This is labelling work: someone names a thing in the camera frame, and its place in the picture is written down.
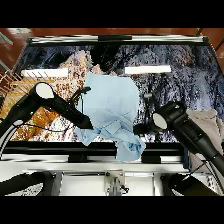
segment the blue towel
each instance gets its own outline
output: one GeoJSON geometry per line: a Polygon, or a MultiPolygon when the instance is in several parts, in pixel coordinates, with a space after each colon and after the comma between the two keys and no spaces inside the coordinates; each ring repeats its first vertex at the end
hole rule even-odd
{"type": "MultiPolygon", "coordinates": [[[[88,73],[85,86],[91,90],[83,95],[83,113],[89,116],[93,130],[76,128],[75,132],[88,146],[97,136],[110,139],[117,147],[117,159],[134,161],[146,145],[133,133],[133,122],[139,109],[139,91],[128,77],[88,73]]],[[[82,101],[77,109],[82,111],[82,101]]]]}

